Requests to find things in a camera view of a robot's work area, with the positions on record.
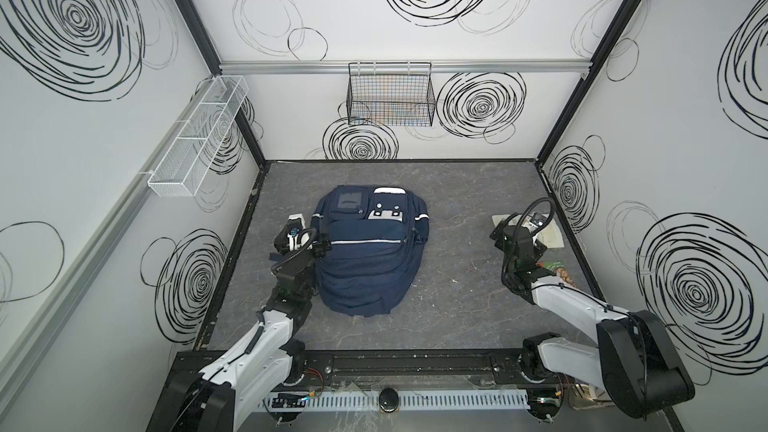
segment black cable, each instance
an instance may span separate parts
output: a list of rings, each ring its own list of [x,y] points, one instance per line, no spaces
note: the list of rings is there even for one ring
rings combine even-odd
[[[266,410],[266,412],[270,415],[272,420],[275,420],[277,422],[277,424],[280,425],[280,419],[282,419],[282,417],[279,416],[278,414],[275,414],[272,410],[270,410],[266,406],[266,398],[261,399],[261,404],[264,406],[264,410]]]
[[[543,224],[536,227],[536,229],[534,229],[531,232],[531,236],[536,235],[540,230],[544,230],[544,227],[548,226],[549,223],[552,222],[552,217],[554,216],[553,214],[554,202],[550,197],[537,198],[536,200],[533,201],[533,203],[530,206],[526,207],[525,212],[523,212],[523,214],[520,214],[517,223],[514,224],[514,230],[512,231],[512,237],[511,237],[511,240],[512,240],[511,244],[513,248],[514,248],[514,244],[516,243],[515,240],[517,239],[517,236],[518,236],[518,230],[520,230],[520,227],[522,227],[522,224],[525,221],[525,218],[529,216],[531,212],[533,212],[533,209],[539,204],[541,204],[542,202],[549,202],[549,216],[546,218],[546,220],[544,220]],[[504,226],[501,227],[502,234],[504,233],[504,227],[508,226],[512,219],[513,219],[513,215],[506,217],[506,219],[504,220]],[[504,284],[504,286],[510,290],[512,290],[512,288],[509,286],[506,280],[506,277],[507,277],[507,272],[509,270],[509,264],[510,262],[512,262],[513,257],[514,256],[511,254],[509,256],[505,255],[504,262],[502,264],[502,284]]]
[[[320,393],[315,396],[315,398],[319,398],[322,395],[322,392],[324,391],[324,389],[326,388],[326,380],[323,378],[319,370],[314,369],[312,367],[306,368],[304,372],[312,375],[316,375],[317,377],[320,378]]]
[[[525,209],[525,212],[520,215],[520,218],[518,219],[518,223],[514,224],[514,230],[512,231],[512,244],[515,244],[514,240],[518,236],[518,230],[520,230],[520,227],[522,227],[523,222],[525,222],[525,218],[527,216],[531,215],[531,212],[533,212],[533,209],[541,204],[542,202],[549,202],[549,216],[544,220],[544,223],[540,226],[536,227],[534,230],[531,231],[531,236],[536,235],[538,231],[543,230],[544,227],[548,226],[550,222],[552,222],[552,216],[554,215],[552,211],[554,210],[554,202],[550,197],[540,197],[533,201],[533,203],[528,206],[528,208]]]
[[[578,292],[582,294],[583,296],[590,298],[593,302],[600,305],[604,311],[611,311],[616,312],[617,314],[622,314],[626,316],[629,320],[631,320],[634,323],[634,326],[638,329],[638,333],[640,334],[640,343],[643,347],[643,410],[642,415],[643,419],[646,420],[648,418],[648,415],[645,412],[646,403],[648,402],[648,350],[645,347],[645,336],[643,335],[643,330],[640,328],[640,323],[638,320],[633,317],[632,315],[628,314],[627,312],[620,312],[615,309],[613,309],[613,305],[608,303],[603,303],[597,300],[596,298],[592,297],[590,294],[587,294],[586,292],[582,292],[577,288],[573,288],[570,285],[567,285],[565,282],[560,282],[558,284],[540,284],[536,287],[531,288],[531,292],[536,290],[537,288],[541,287],[558,287],[558,288],[568,288],[568,290],[571,290],[573,292]]]
[[[310,247],[310,245],[312,245],[312,243],[317,238],[317,229],[315,229],[314,227],[308,227],[308,228],[303,229],[301,232],[299,232],[299,235],[296,236],[296,240],[301,242],[302,235],[304,235],[306,233],[310,234],[310,239],[307,240],[301,247],[299,247],[295,251],[290,252],[282,261],[278,262],[277,264],[274,264],[272,266],[272,275],[277,275],[277,271],[281,267],[283,267],[283,265],[285,265],[288,262],[292,261],[294,258],[296,258],[296,256],[298,256],[299,254],[301,254],[302,252],[307,250]]]

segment navy blue backpack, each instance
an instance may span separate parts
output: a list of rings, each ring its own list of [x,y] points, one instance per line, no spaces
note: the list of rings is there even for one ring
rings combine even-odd
[[[317,204],[312,227],[332,250],[315,274],[322,301],[348,315],[388,314],[422,262],[429,235],[426,203],[398,187],[338,186]]]

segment black wire basket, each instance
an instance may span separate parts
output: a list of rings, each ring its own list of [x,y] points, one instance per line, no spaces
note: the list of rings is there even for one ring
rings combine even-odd
[[[351,126],[430,127],[437,101],[430,62],[351,62],[346,114]]]

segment white cable tray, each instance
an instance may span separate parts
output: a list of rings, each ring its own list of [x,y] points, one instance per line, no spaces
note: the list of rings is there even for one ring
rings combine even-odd
[[[147,181],[156,194],[197,194],[247,93],[243,76],[218,76],[207,85],[202,99]]]
[[[270,392],[268,404],[277,398]],[[399,410],[510,410],[529,409],[525,389],[486,390],[398,390]],[[290,412],[290,409],[269,407],[273,412]],[[365,412],[379,409],[379,393],[375,391],[331,392],[324,391],[318,398],[311,398],[304,412]],[[255,412],[264,412],[258,404]]]

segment reflective stripe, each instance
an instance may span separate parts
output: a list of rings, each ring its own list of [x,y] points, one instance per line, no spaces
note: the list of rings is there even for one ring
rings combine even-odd
[[[396,187],[379,187],[373,191],[374,194],[405,194],[406,191]]]
[[[385,242],[387,244],[399,244],[399,240],[389,240],[388,238],[372,238],[370,240],[334,240],[332,244],[368,244],[370,242]]]

